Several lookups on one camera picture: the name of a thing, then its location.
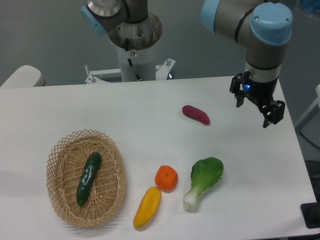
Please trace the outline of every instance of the screw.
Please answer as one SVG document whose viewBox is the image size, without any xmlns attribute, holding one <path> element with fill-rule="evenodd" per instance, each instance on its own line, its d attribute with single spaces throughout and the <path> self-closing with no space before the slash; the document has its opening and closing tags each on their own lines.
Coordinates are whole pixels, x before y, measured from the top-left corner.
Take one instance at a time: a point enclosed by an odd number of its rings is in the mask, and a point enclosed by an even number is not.
<svg viewBox="0 0 320 240">
<path fill-rule="evenodd" d="M 166 65 L 167 65 L 167 66 L 170 66 L 170 63 L 171 63 L 171 59 L 168 58 L 168 59 L 166 60 Z"/>
<path fill-rule="evenodd" d="M 96 82 L 95 76 L 94 76 L 93 74 L 91 74 L 91 81 L 92 81 L 93 83 Z"/>
<path fill-rule="evenodd" d="M 90 71 L 89 71 L 88 65 L 85 65 L 84 67 L 85 67 L 86 74 L 89 75 Z"/>
</svg>

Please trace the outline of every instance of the bok choy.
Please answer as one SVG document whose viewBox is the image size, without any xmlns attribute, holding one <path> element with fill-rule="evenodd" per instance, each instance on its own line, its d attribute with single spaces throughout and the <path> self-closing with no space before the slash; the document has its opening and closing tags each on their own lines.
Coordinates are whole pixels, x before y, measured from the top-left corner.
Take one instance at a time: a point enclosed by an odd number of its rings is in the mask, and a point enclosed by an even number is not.
<svg viewBox="0 0 320 240">
<path fill-rule="evenodd" d="M 191 190 L 183 197 L 183 205 L 191 212 L 195 212 L 201 199 L 215 183 L 221 180 L 224 164 L 217 158 L 208 157 L 197 161 L 192 166 Z"/>
</svg>

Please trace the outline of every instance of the metal cylinder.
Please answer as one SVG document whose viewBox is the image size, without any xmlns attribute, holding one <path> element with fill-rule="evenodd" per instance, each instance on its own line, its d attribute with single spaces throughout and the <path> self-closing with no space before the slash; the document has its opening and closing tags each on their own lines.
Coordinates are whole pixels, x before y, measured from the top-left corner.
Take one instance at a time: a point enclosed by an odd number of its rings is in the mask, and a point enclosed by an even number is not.
<svg viewBox="0 0 320 240">
<path fill-rule="evenodd" d="M 148 16 L 148 0 L 126 0 L 129 16 L 127 23 L 137 24 Z"/>
</svg>

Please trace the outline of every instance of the orange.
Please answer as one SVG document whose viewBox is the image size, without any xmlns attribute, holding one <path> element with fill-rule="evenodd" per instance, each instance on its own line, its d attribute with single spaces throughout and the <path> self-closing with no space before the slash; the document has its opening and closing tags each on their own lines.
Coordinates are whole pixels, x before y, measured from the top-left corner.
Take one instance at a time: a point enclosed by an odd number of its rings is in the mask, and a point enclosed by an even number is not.
<svg viewBox="0 0 320 240">
<path fill-rule="evenodd" d="M 177 186 L 178 174 L 172 167 L 163 165 L 156 173 L 154 181 L 161 190 L 171 192 Z"/>
</svg>

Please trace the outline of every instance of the metal bracket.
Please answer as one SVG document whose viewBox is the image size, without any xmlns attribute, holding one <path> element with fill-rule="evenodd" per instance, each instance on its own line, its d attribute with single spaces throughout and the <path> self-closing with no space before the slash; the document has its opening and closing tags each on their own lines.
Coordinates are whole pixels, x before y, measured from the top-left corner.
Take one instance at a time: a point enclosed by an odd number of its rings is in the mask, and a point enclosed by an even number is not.
<svg viewBox="0 0 320 240">
<path fill-rule="evenodd" d="M 170 72 L 172 67 L 175 65 L 176 61 L 168 58 L 165 60 L 163 65 L 156 65 L 156 80 L 170 80 L 173 79 L 173 74 Z M 108 69 L 108 70 L 97 70 L 97 71 L 87 71 L 87 78 L 85 80 L 86 84 L 100 84 L 100 83 L 110 83 L 114 81 L 108 81 L 105 79 L 121 79 L 121 70 L 117 69 Z"/>
</svg>

